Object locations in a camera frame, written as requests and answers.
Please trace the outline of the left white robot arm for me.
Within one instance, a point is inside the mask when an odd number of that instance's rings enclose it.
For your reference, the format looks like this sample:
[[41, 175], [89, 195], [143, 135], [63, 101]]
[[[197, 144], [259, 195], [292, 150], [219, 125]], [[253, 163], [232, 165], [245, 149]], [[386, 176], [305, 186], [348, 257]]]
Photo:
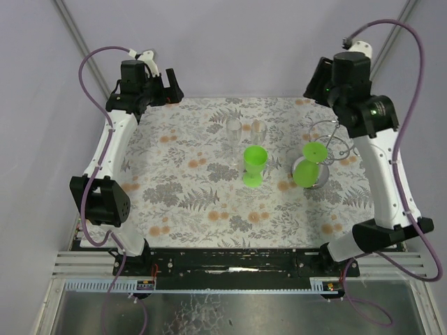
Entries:
[[148, 107], [176, 104], [184, 97], [173, 69], [166, 69], [167, 86], [153, 69], [150, 61], [121, 63], [121, 77], [105, 104], [105, 126], [94, 156], [83, 175], [72, 177], [69, 184], [81, 224], [100, 227], [129, 257], [141, 256], [147, 243], [126, 224], [131, 201], [118, 181], [129, 140]]

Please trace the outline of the clear wine glass front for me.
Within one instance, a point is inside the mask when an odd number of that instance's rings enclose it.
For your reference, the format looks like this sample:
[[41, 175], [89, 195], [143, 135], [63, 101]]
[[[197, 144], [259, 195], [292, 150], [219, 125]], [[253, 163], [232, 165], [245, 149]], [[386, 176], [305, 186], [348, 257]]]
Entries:
[[239, 162], [238, 149], [242, 137], [242, 123], [239, 119], [227, 119], [226, 134], [230, 145], [230, 162], [237, 165]]

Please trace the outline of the green wine glass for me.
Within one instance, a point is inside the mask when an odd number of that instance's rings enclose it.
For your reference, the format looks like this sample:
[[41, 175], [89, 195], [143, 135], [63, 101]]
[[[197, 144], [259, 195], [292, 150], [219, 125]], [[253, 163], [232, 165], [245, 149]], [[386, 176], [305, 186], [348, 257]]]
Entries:
[[257, 145], [252, 145], [244, 150], [244, 169], [242, 180], [248, 187], [258, 187], [262, 184], [262, 171], [268, 161], [267, 151]]
[[293, 181], [302, 188], [321, 188], [329, 179], [329, 168], [324, 164], [328, 150], [320, 142], [307, 143], [291, 168]]

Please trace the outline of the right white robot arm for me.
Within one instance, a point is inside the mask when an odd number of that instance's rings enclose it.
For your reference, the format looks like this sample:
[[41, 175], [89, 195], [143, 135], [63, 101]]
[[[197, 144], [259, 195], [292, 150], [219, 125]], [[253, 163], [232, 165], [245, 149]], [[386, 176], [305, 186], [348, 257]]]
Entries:
[[371, 60], [362, 52], [340, 52], [321, 58], [304, 96], [329, 107], [353, 140], [369, 182], [374, 217], [321, 247], [321, 254], [343, 262], [381, 251], [433, 231], [411, 199], [402, 157], [397, 148], [403, 128], [393, 102], [374, 96], [369, 79]]

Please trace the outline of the clear wine glass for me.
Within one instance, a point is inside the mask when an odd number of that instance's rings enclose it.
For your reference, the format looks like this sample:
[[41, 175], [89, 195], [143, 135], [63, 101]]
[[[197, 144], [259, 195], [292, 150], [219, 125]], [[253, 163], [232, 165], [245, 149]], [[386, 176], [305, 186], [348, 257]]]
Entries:
[[255, 120], [251, 124], [251, 143], [261, 146], [267, 135], [267, 125], [264, 121]]
[[226, 134], [230, 145], [230, 162], [237, 165], [239, 162], [238, 149], [242, 137], [242, 123], [239, 119], [227, 119]]

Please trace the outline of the green wine glass front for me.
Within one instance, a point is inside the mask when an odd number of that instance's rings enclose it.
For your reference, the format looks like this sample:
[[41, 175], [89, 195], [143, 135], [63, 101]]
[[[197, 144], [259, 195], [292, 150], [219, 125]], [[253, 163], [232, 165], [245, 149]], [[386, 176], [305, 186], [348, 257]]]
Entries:
[[324, 164], [328, 150], [320, 142], [307, 143], [291, 168], [293, 181], [302, 188], [321, 188], [329, 179], [329, 168]]

